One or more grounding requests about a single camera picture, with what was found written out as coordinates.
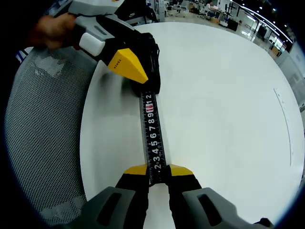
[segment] office chair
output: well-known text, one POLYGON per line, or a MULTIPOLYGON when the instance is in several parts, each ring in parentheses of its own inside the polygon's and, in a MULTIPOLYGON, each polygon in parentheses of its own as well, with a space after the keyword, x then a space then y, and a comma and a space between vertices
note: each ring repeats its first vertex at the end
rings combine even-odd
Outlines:
POLYGON ((172 10, 176 10, 176 11, 178 12, 178 13, 175 15, 175 17, 178 17, 178 16, 182 15, 182 14, 181 14, 182 11, 187 11, 188 8, 189 8, 189 1, 183 0, 182 3, 178 3, 177 5, 174 5, 174 6, 172 7, 172 10))
POLYGON ((4 121, 15 177, 50 226, 80 215, 81 116, 96 61, 72 47, 33 49, 18 69, 4 121))

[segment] person in background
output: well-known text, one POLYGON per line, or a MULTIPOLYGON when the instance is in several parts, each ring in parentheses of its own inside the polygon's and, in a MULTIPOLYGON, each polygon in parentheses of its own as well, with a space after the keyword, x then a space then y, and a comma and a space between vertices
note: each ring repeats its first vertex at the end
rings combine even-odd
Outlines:
POLYGON ((207 4, 206 4, 206 10, 208 10, 208 16, 210 16, 211 18, 215 17, 216 14, 215 9, 212 8, 213 1, 212 0, 208 0, 207 4))

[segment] white table surface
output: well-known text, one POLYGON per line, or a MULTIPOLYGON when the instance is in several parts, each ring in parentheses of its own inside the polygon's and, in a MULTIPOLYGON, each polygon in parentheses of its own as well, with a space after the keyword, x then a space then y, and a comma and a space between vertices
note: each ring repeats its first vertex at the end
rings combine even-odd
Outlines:
MULTIPOLYGON (((244 220, 276 223, 295 198, 305 151, 298 106, 276 63, 254 43, 213 27, 166 22, 136 29, 150 32, 160 48, 157 102, 167 163, 192 170, 244 220), (291 164, 274 88, 285 103, 291 164)), ((139 99, 102 62, 83 110, 80 157, 88 200, 145 163, 139 99)), ((167 192, 163 184, 150 188, 144 228, 174 228, 167 192)))

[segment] tape measure numbers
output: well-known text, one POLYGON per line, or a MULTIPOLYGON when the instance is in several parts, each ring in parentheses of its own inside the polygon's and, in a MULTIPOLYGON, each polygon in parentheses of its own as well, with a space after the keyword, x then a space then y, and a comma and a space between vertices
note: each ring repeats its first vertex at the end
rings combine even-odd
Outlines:
POLYGON ((141 93, 140 111, 150 184, 164 183, 163 172, 166 161, 155 93, 141 93))

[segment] human hand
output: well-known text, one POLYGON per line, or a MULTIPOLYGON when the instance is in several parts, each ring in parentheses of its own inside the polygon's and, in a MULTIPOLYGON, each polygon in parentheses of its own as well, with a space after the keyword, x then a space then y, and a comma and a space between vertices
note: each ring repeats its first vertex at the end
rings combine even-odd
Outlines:
POLYGON ((65 13, 57 18, 43 16, 39 19, 33 30, 29 33, 26 41, 27 46, 46 45, 49 49, 58 49, 63 45, 73 45, 72 30, 75 16, 65 13))

